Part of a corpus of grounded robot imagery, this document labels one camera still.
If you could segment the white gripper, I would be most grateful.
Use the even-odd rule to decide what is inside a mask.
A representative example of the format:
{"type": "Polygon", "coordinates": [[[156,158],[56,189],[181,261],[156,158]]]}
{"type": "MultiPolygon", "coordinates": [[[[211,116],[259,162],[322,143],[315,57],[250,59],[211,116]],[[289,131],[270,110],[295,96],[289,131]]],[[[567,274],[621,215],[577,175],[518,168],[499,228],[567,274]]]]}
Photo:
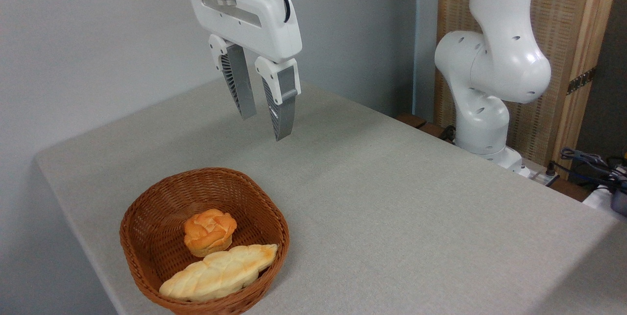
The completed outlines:
{"type": "Polygon", "coordinates": [[[264,82],[276,141],[289,136],[301,94],[298,65],[292,59],[302,50],[295,9],[285,21],[284,0],[237,0],[237,5],[190,1],[199,24],[215,34],[209,38],[211,57],[242,119],[257,113],[244,47],[260,55],[255,67],[264,82]]]}

